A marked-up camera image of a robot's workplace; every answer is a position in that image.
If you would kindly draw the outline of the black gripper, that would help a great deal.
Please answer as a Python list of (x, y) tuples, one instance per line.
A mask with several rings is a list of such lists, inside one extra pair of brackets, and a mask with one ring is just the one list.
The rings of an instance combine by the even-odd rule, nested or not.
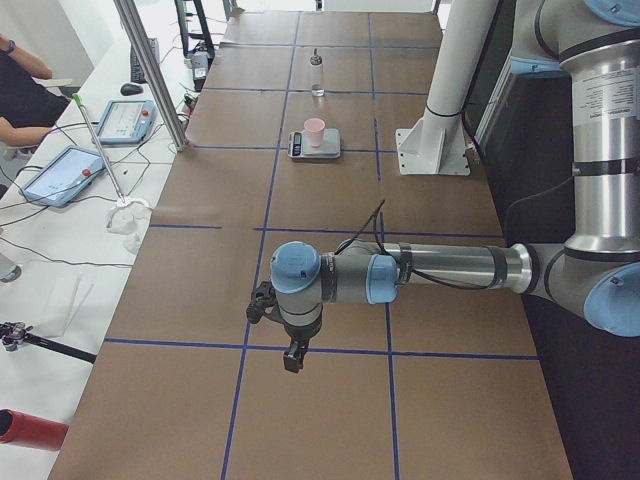
[(304, 368), (304, 358), (308, 351), (309, 342), (320, 332), (321, 327), (321, 319), (316, 319), (303, 326), (284, 323), (285, 332), (290, 337), (290, 349), (283, 354), (283, 364), (286, 371), (299, 373)]

